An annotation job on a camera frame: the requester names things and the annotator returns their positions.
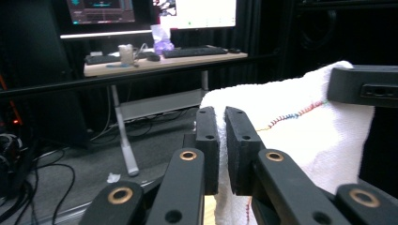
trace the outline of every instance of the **floor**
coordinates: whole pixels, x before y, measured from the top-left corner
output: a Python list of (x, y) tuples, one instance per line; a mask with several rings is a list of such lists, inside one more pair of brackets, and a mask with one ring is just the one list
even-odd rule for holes
[[(117, 129), (93, 141), (95, 147), (90, 150), (49, 145), (48, 154), (38, 160), (38, 173), (33, 170), (27, 177), (33, 189), (37, 184), (34, 210), (32, 206), (27, 207), (19, 224), (52, 224), (55, 209), (69, 187), (69, 194), (57, 210), (55, 223), (78, 224), (87, 206), (108, 185), (110, 173), (140, 185), (163, 176), (172, 154), (181, 148), (184, 134), (194, 132), (196, 111), (197, 108), (190, 108), (169, 112), (127, 125), (140, 168), (140, 174), (135, 177), (127, 174)], [(0, 215), (15, 202), (15, 199), (5, 202), (0, 207)], [(215, 224), (214, 198), (206, 196), (205, 205), (204, 224)], [(18, 210), (2, 224), (14, 224), (22, 211)]]

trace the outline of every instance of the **desk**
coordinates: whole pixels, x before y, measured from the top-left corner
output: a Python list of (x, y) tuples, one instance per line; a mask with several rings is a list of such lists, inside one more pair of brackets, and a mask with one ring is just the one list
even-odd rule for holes
[[(169, 59), (165, 59), (161, 56), (161, 60), (159, 62), (150, 62), (146, 59), (141, 59), (138, 61), (139, 67), (107, 67), (108, 65), (117, 66), (120, 65), (120, 63), (91, 66), (86, 65), (84, 67), (84, 75), (85, 77), (112, 76), (121, 74), (133, 74), (134, 72), (149, 71), (155, 69), (164, 69), (166, 72), (167, 68), (172, 68), (176, 66), (193, 66), (196, 64), (238, 59), (247, 56), (248, 55), (246, 53), (228, 53)], [(126, 103), (119, 102), (116, 85), (112, 85), (115, 114), (120, 131), (120, 145), (122, 148), (123, 157), (126, 162), (127, 171), (130, 176), (137, 175), (139, 173), (139, 169), (135, 161), (134, 154), (131, 151), (131, 146), (126, 134), (124, 121), (147, 116), (150, 114), (164, 113), (199, 105), (202, 101), (202, 97), (207, 91), (208, 74), (206, 70), (202, 71), (201, 89), (161, 97), (151, 97)]]

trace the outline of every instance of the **computer mouse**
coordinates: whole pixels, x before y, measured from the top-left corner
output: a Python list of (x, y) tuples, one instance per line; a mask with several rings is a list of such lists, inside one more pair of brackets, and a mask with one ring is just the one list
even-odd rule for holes
[(147, 56), (146, 60), (151, 62), (159, 62), (161, 60), (161, 57), (154, 53)]
[(228, 50), (229, 53), (240, 53), (240, 49), (237, 48), (231, 48)]

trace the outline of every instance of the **gray carpet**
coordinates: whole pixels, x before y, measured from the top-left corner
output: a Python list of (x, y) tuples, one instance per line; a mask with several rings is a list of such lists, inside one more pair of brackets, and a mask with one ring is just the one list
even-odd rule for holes
[[(76, 177), (68, 197), (58, 211), (60, 219), (57, 223), (77, 224), (80, 220), (79, 213), (75, 219), (65, 222), (60, 220), (70, 218), (70, 214), (76, 214), (80, 212), (79, 210), (85, 209), (84, 205), (90, 203), (108, 185), (109, 173), (120, 174), (121, 180), (129, 180), (141, 185), (164, 175), (172, 154), (182, 146), (184, 134), (192, 133), (196, 111), (197, 109), (192, 108), (182, 112), (181, 115), (176, 112), (160, 116), (151, 121), (152, 126), (149, 122), (143, 123), (138, 128), (127, 126), (133, 154), (140, 169), (139, 175), (135, 177), (129, 177), (127, 174), (117, 128), (101, 139), (95, 140), (96, 143), (102, 144), (95, 144), (90, 150), (64, 149), (65, 155), (57, 163), (72, 167)], [(42, 158), (39, 165), (45, 165), (60, 158), (62, 152), (58, 151)], [(34, 184), (33, 172), (28, 178)], [(38, 170), (38, 191), (34, 205), (37, 219), (41, 224), (51, 224), (55, 207), (67, 191), (71, 179), (72, 173), (67, 167), (50, 166)], [(1, 207), (0, 214), (12, 204), (13, 201), (9, 201)], [(4, 224), (14, 224), (20, 213), (21, 210)], [(31, 224), (31, 207), (24, 213), (21, 224)]]

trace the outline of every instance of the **colorful stitching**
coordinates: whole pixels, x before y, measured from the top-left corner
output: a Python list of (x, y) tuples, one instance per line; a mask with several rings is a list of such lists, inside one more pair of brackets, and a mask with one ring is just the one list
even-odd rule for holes
[(246, 204), (246, 219), (247, 219), (247, 223), (250, 223), (250, 206), (252, 205), (252, 197), (249, 198), (248, 203)]
[(271, 122), (269, 122), (269, 124), (267, 125), (267, 127), (262, 128), (262, 129), (257, 129), (256, 131), (262, 131), (262, 130), (269, 130), (272, 127), (274, 127), (277, 123), (283, 121), (283, 120), (287, 120), (287, 119), (297, 119), (300, 116), (302, 116), (305, 113), (308, 113), (310, 111), (312, 111), (313, 109), (325, 105), (327, 104), (328, 101), (327, 100), (323, 100), (323, 101), (317, 101), (316, 103), (311, 104), (310, 106), (304, 108), (303, 110), (300, 110), (296, 113), (293, 114), (287, 114), (287, 115), (281, 115), (279, 117), (277, 117), (276, 119), (272, 120)]

